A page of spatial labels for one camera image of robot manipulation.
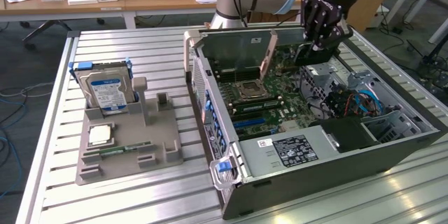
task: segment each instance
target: gray carpet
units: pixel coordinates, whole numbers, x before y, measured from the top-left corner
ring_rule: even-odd
[[[414,0],[408,0],[404,4],[396,23],[400,20],[400,15],[407,11]],[[392,7],[396,0],[386,0],[386,6]],[[159,26],[186,26],[200,25],[212,20],[214,14],[199,15],[170,15],[166,17]],[[142,19],[138,27],[151,27],[158,25],[163,16],[155,16],[150,19]],[[412,25],[415,30],[404,29],[400,37],[403,39],[416,39],[424,43],[427,49],[432,49],[434,45],[426,41],[430,39],[432,33],[438,30],[444,20],[448,18],[448,10],[436,4],[428,2],[416,16]],[[74,30],[110,30],[124,29],[124,20],[122,18],[106,18],[106,25],[99,25],[95,19],[70,20],[67,24]],[[40,36],[38,36],[32,43],[36,44],[38,49],[28,51],[23,48],[22,38],[36,28],[42,22],[31,22],[32,27],[24,29],[19,23],[10,23],[8,29],[0,32],[0,89],[11,87],[27,87],[36,83],[54,81],[60,61],[60,55],[66,42],[66,30],[59,27],[51,27]],[[364,32],[364,36],[380,50],[396,45],[400,41],[391,36],[384,35],[378,29]],[[410,59],[418,57],[415,52],[407,51],[407,45],[395,47],[387,53],[399,60],[407,62]],[[36,90],[39,92],[48,92],[51,87]],[[10,99],[20,102],[23,97]],[[15,143],[18,153],[23,165],[23,178],[20,185],[15,188],[22,191],[26,185],[26,179],[30,173],[32,158],[35,155],[35,147],[40,134],[40,127],[44,121],[47,105],[50,97],[30,98],[27,101],[28,112],[26,117],[7,129],[10,140]],[[16,109],[16,105],[4,104],[0,102],[0,120]],[[6,152],[0,153],[0,160],[4,159]],[[0,191],[15,183],[18,179],[18,165],[14,156],[4,167],[0,168]],[[6,196],[0,199],[0,223],[14,223],[19,211],[22,194]]]

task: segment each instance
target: blue cable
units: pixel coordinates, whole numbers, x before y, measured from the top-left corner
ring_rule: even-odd
[[[18,155],[16,148],[15,148],[14,144],[4,137],[0,137],[0,140],[4,141],[6,144],[10,145],[10,148],[12,149],[12,153],[15,154],[14,156],[16,157],[18,167],[19,167],[19,178],[18,178],[16,182],[14,183],[14,185],[8,188],[8,190],[6,190],[4,193],[0,195],[0,199],[2,199],[7,195],[7,193],[10,191],[12,191],[14,188],[20,183],[20,180],[22,180],[22,165],[20,165],[20,159],[19,159],[19,155]]]
[[[0,102],[10,103],[10,104],[16,104],[16,105],[23,106],[23,113],[22,113],[20,117],[12,123],[10,123],[7,126],[0,127],[0,129],[4,130],[6,128],[11,127],[15,123],[18,123],[23,119],[23,117],[27,114],[27,106],[22,102],[10,102],[10,101],[3,100],[3,99],[0,99]]]

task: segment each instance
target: aluminum table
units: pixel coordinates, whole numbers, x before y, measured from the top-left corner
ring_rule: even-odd
[[[447,223],[447,137],[376,176],[242,218],[220,218],[183,70],[184,31],[200,28],[87,31],[67,38],[18,223]],[[351,40],[448,125],[448,110],[440,101],[358,33]],[[364,69],[344,45],[340,50],[351,67]],[[86,99],[67,65],[70,61],[108,62],[126,57],[134,62],[135,76],[148,79],[146,96],[167,91],[174,98],[186,162],[78,186]]]

